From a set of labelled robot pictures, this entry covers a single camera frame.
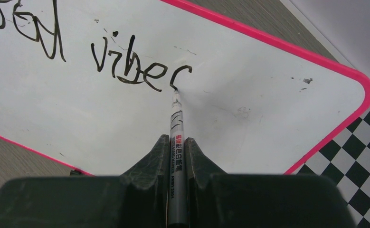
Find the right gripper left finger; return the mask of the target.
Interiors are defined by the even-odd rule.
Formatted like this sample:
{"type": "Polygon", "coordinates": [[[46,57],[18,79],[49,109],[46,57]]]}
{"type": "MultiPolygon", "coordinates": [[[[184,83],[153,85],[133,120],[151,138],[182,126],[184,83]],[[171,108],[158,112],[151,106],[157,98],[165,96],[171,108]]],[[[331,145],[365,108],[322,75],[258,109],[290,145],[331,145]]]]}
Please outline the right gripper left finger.
{"type": "Polygon", "coordinates": [[[170,140],[119,176],[29,177],[0,188],[0,228],[163,228],[170,140]]]}

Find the black whiteboard marker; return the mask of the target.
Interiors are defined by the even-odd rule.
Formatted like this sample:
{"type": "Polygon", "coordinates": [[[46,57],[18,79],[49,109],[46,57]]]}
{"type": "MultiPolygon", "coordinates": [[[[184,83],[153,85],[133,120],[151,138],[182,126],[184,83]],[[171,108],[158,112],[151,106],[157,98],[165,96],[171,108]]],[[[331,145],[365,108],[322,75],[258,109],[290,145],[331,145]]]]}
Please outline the black whiteboard marker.
{"type": "Polygon", "coordinates": [[[170,124],[170,176],[168,189],[167,227],[187,228],[188,199],[187,173],[185,159],[185,142],[183,129],[183,111],[178,90],[174,90],[172,98],[170,124]]]}

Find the pink framed whiteboard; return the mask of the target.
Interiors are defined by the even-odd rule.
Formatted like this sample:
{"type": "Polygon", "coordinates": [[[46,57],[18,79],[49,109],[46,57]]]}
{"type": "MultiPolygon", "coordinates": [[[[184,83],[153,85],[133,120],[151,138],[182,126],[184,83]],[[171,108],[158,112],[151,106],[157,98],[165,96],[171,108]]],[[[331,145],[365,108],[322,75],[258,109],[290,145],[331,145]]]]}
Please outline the pink framed whiteboard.
{"type": "Polygon", "coordinates": [[[0,0],[0,137],[119,175],[171,122],[231,173],[292,172],[370,106],[363,73],[185,0],[0,0]]]}

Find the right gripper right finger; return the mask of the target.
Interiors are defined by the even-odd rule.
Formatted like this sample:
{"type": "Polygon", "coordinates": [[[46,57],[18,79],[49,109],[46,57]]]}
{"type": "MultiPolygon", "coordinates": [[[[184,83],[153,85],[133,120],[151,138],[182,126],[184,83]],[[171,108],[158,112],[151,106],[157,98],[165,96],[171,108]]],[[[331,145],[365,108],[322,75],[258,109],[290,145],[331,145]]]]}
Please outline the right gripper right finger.
{"type": "Polygon", "coordinates": [[[353,228],[332,180],[317,175],[228,174],[185,141],[192,228],[353,228]]]}

